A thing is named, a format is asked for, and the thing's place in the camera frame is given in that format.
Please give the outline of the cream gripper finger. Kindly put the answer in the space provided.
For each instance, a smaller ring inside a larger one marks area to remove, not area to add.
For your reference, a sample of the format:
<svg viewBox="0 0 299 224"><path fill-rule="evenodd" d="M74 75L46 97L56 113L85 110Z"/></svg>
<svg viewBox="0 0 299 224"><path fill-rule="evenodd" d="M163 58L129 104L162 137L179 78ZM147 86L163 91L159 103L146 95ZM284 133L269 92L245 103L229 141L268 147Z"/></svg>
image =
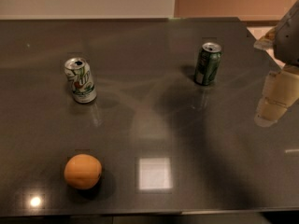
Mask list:
<svg viewBox="0 0 299 224"><path fill-rule="evenodd" d="M299 67L285 64L278 72L270 71L263 86L255 123L270 127L277 123L299 99Z"/></svg>
<svg viewBox="0 0 299 224"><path fill-rule="evenodd" d="M260 50L268 50L274 47L276 28L271 28L265 35L255 41L253 47Z"/></svg>

